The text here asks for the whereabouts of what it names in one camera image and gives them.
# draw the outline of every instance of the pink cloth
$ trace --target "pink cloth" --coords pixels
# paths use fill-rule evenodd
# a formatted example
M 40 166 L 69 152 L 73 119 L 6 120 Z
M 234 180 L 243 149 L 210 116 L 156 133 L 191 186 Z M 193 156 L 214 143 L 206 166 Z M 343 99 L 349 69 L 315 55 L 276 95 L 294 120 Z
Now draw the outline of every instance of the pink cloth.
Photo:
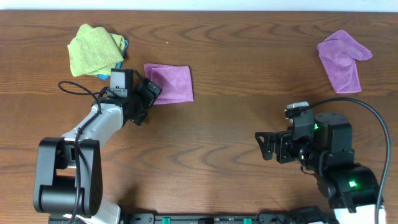
M 155 105 L 193 101 L 191 71 L 188 66 L 145 64 L 145 76 L 161 87 Z
M 318 51 L 336 93 L 357 93 L 362 90 L 354 59 L 370 59 L 370 50 L 344 30 L 339 30 L 319 43 Z

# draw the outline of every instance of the blue cloth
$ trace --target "blue cloth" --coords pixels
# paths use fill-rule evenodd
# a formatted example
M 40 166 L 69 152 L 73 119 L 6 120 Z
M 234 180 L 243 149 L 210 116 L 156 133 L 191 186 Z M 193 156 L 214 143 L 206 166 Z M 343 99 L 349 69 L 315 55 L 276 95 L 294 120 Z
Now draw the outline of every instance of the blue cloth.
M 126 52 L 126 48 L 129 46 L 129 42 L 127 40 L 124 40 L 124 43 L 126 45 L 124 46 L 124 49 L 122 51 L 122 57 L 124 57 L 124 53 Z M 116 64 L 116 66 L 115 66 L 115 68 L 121 68 L 121 67 L 122 67 L 122 62 L 118 62 Z M 102 80 L 104 80 L 104 81 L 108 80 L 108 78 L 109 78 L 109 75 L 103 75 L 103 74 L 97 74 L 95 76 L 100 78 L 100 79 L 102 79 Z

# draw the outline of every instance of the green led light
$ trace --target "green led light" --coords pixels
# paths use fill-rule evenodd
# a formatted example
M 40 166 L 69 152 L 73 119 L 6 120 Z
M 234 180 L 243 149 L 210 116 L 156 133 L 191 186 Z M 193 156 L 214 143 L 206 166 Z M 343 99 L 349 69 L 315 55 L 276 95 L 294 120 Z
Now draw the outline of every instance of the green led light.
M 350 181 L 348 182 L 350 187 L 355 187 L 356 186 L 356 182 L 355 181 Z

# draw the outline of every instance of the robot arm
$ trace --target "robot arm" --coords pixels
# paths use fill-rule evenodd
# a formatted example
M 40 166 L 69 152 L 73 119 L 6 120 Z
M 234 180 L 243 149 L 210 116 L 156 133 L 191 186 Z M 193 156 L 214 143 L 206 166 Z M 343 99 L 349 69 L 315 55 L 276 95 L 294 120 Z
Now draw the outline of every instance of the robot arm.
M 340 99 L 364 104 L 352 98 Z M 347 117 L 337 113 L 314 117 L 307 102 L 288 105 L 285 115 L 293 124 L 286 131 L 256 133 L 264 160 L 271 160 L 275 152 L 280 164 L 298 161 L 302 169 L 314 171 L 319 191 L 341 224 L 374 223 L 375 213 L 378 222 L 385 223 L 383 206 L 375 211 L 381 198 L 376 177 L 368 167 L 354 163 L 352 127 Z
M 142 81 L 133 88 L 134 72 L 113 68 L 107 97 L 103 97 L 104 92 L 96 99 L 100 106 L 93 105 L 89 115 L 62 137 L 44 138 L 40 142 L 33 201 L 36 211 L 71 214 L 77 207 L 76 214 L 86 223 L 119 223 L 119 206 L 102 198 L 100 149 L 128 120 L 141 125 L 162 91 L 137 72 Z M 57 175 L 57 169 L 76 168 L 76 150 L 80 161 L 78 203 L 76 178 Z

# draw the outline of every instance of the yellow cloth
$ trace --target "yellow cloth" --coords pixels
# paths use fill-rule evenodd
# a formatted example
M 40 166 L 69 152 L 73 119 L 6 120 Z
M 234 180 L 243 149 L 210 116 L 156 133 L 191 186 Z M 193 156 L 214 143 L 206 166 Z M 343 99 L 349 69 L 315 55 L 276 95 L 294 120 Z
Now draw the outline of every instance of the yellow cloth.
M 82 25 L 68 45 L 72 75 L 110 75 L 111 68 L 123 61 L 124 46 L 123 36 L 110 34 L 103 27 Z

